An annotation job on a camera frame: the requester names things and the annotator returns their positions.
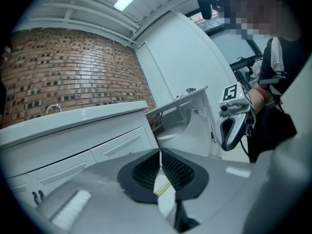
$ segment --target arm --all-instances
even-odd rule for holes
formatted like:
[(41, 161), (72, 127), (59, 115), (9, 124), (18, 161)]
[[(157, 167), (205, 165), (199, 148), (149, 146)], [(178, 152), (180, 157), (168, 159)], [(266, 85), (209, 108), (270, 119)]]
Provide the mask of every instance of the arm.
[(261, 88), (258, 84), (256, 84), (249, 91), (250, 98), (252, 99), (252, 103), (254, 106), (254, 110), (257, 113), (260, 112), (262, 108), (271, 100), (271, 95), (268, 91)]

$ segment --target white plastic panel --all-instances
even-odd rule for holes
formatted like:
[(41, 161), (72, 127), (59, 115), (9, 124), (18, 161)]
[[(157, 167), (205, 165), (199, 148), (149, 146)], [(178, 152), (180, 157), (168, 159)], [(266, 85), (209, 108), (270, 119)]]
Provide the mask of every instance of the white plastic panel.
[(131, 113), (100, 120), (3, 150), (4, 175), (9, 178), (33, 171), (132, 131), (143, 124), (140, 114), (144, 113)]
[(6, 182), (17, 200), (28, 203), (32, 207), (36, 207), (32, 196), (33, 188), (28, 174), (10, 178)]
[(41, 190), (44, 196), (68, 181), (83, 169), (95, 164), (96, 161), (90, 151), (78, 154), (55, 164), (43, 167), (28, 175), (36, 184), (36, 192)]
[(97, 163), (99, 163), (151, 148), (152, 146), (144, 127), (139, 127), (138, 129), (91, 149), (91, 152)]

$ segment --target white door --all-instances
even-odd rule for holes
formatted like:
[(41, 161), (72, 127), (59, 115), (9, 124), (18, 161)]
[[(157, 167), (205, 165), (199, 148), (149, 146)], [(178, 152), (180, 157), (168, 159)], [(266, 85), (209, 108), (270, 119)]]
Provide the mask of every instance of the white door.
[(152, 145), (147, 137), (144, 127), (139, 127), (102, 145), (92, 148), (91, 152), (97, 163), (99, 163), (130, 153), (149, 150), (151, 148)]
[(37, 206), (35, 200), (38, 200), (38, 198), (32, 194), (34, 186), (28, 174), (9, 178), (7, 179), (7, 184), (17, 200), (23, 201), (33, 207)]
[(28, 173), (39, 201), (83, 169), (96, 164), (90, 151)]

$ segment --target white ceiling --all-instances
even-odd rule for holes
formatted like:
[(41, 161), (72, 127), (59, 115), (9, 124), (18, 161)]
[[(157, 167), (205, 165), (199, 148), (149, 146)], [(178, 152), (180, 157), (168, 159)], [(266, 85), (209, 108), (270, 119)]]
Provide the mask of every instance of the white ceiling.
[(150, 24), (175, 9), (183, 14), (198, 8), (196, 0), (134, 0), (123, 12), (117, 0), (37, 0), (14, 31), (35, 27), (63, 27), (93, 32), (126, 45)]

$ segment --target white cloth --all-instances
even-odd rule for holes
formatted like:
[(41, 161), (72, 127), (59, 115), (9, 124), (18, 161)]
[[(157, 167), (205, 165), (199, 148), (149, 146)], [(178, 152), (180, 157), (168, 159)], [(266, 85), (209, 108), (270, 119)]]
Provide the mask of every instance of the white cloth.
[(258, 60), (254, 63), (252, 70), (255, 78), (259, 80), (260, 71), (261, 71), (262, 60)]
[(271, 67), (277, 74), (281, 74), (285, 70), (283, 63), (282, 46), (277, 37), (273, 38), (271, 45)]

